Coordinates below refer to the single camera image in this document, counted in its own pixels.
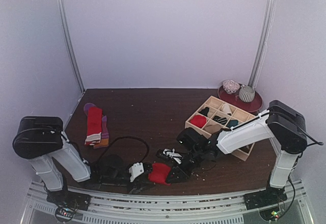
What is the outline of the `cream sock with brown toe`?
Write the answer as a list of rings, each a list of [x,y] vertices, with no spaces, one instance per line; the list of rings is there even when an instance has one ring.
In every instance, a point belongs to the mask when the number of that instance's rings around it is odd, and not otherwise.
[[[224,103],[221,107],[221,111],[229,116],[232,115],[232,110],[229,104]]]

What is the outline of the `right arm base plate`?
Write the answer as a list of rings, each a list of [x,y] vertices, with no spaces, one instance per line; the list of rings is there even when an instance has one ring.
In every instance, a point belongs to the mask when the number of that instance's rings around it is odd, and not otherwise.
[[[243,196],[247,210],[274,205],[287,200],[284,189],[267,188],[265,190],[247,193]]]

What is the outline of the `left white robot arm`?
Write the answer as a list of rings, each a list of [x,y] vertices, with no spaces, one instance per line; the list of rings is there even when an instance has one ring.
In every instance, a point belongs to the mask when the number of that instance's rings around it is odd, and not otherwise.
[[[140,161],[126,166],[116,154],[101,154],[94,162],[87,161],[78,145],[69,140],[59,117],[23,117],[12,146],[19,157],[31,164],[47,189],[53,192],[53,197],[63,206],[73,202],[73,194],[65,188],[66,179],[54,161],[85,188],[122,186],[126,187],[128,194],[137,194],[154,186],[148,180],[153,171],[150,163]]]

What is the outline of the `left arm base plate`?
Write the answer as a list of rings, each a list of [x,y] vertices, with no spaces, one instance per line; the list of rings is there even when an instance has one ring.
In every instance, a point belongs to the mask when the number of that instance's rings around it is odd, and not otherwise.
[[[46,200],[57,206],[87,211],[91,196],[68,190],[49,191]]]

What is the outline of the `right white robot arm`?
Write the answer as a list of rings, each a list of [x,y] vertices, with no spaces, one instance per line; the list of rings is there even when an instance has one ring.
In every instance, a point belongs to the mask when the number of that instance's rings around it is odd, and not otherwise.
[[[306,150],[305,117],[279,100],[269,103],[268,109],[251,120],[233,128],[222,128],[206,138],[188,127],[177,137],[188,153],[175,163],[167,175],[166,183],[185,182],[203,160],[217,160],[244,146],[275,138],[280,146],[275,166],[270,174],[269,187],[261,193],[265,204],[272,204],[281,195],[298,157]]]

